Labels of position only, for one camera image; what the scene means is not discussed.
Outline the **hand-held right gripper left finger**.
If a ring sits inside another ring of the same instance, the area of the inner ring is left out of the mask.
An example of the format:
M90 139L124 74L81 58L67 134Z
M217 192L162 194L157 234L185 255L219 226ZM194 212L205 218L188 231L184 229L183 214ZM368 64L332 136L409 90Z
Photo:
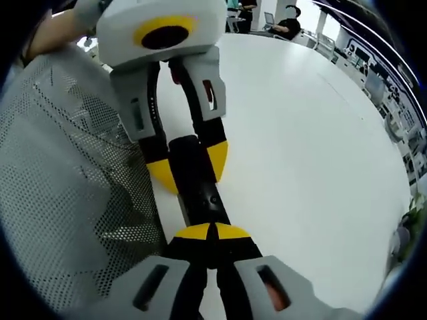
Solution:
M64 319L197 319L207 285L205 236L180 231L163 255L150 256L116 278L107 298L72 309Z

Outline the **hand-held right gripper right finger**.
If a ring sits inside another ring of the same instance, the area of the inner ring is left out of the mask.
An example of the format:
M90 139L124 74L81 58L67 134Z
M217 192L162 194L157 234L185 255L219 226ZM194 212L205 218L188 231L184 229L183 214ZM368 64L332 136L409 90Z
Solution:
M316 297L312 283L273 255L264 256L249 234L218 223L217 285L227 319L362 319Z

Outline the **person's left hand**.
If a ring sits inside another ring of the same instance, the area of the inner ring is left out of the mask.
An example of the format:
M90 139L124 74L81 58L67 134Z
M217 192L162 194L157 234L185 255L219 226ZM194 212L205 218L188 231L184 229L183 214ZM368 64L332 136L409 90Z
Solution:
M93 29L111 1L77 0L73 8L75 23L82 31Z

